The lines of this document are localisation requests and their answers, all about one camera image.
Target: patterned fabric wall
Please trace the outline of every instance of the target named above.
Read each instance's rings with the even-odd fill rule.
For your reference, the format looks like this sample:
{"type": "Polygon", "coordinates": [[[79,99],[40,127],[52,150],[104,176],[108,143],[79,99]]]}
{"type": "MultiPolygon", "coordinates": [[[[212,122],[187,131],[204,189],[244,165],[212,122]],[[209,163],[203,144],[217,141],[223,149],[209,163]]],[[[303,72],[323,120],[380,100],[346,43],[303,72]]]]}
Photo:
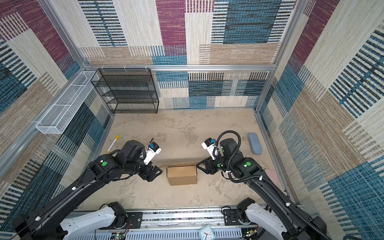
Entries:
{"type": "Polygon", "coordinates": [[[52,0],[90,64],[271,64],[295,0],[52,0]]]}
{"type": "Polygon", "coordinates": [[[384,1],[310,0],[260,110],[333,239],[384,239],[384,1]]]}
{"type": "MultiPolygon", "coordinates": [[[[0,0],[0,155],[79,70],[37,0],[0,0]]],[[[73,182],[94,155],[109,120],[89,94],[62,135],[38,134],[0,179],[0,238],[12,219],[42,207],[73,182]]]]}
{"type": "Polygon", "coordinates": [[[79,70],[36,0],[0,0],[0,155],[79,70]]]}
{"type": "Polygon", "coordinates": [[[0,238],[12,235],[12,219],[44,206],[80,176],[109,118],[93,89],[62,135],[35,137],[0,181],[0,238]]]}
{"type": "Polygon", "coordinates": [[[160,109],[253,108],[268,72],[152,73],[160,109]]]}

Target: teal clock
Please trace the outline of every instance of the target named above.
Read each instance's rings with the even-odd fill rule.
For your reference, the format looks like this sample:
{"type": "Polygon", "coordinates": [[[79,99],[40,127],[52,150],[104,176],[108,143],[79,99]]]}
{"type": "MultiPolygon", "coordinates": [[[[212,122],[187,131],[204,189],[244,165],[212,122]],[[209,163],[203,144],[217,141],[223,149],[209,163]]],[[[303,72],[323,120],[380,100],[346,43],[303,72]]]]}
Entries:
{"type": "Polygon", "coordinates": [[[199,237],[201,240],[214,240],[216,238],[210,225],[207,225],[199,230],[199,237]]]}

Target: red wire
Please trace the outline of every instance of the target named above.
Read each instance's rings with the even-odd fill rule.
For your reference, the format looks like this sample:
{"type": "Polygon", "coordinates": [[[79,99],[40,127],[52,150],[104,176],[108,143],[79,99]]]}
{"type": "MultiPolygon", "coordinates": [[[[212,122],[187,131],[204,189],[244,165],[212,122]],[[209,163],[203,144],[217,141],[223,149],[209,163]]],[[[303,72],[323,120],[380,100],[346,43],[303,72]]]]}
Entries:
{"type": "Polygon", "coordinates": [[[125,228],[124,234],[126,234],[126,232],[129,233],[129,230],[131,229],[131,220],[130,220],[130,219],[128,219],[128,220],[129,220],[129,224],[128,224],[128,226],[125,228]]]}

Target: clock face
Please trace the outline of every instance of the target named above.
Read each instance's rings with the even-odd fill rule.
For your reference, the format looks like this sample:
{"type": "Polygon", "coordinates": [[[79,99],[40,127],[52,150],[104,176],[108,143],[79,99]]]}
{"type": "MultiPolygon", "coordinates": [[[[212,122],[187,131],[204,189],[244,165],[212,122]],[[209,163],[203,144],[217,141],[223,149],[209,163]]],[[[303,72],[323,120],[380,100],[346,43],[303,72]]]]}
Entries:
{"type": "Polygon", "coordinates": [[[202,240],[213,240],[216,236],[212,232],[211,227],[208,225],[200,230],[200,238],[202,240]]]}

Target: pink pad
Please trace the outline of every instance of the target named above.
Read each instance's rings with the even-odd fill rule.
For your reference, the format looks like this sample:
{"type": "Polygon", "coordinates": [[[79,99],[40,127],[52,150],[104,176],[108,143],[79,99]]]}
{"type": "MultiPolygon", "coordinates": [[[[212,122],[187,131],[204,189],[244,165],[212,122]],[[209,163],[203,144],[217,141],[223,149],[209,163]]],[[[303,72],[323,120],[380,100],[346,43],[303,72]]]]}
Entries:
{"type": "Polygon", "coordinates": [[[272,180],[272,182],[279,187],[280,186],[280,181],[279,181],[279,176],[277,176],[277,172],[272,169],[265,169],[265,173],[268,175],[268,177],[272,180]]]}

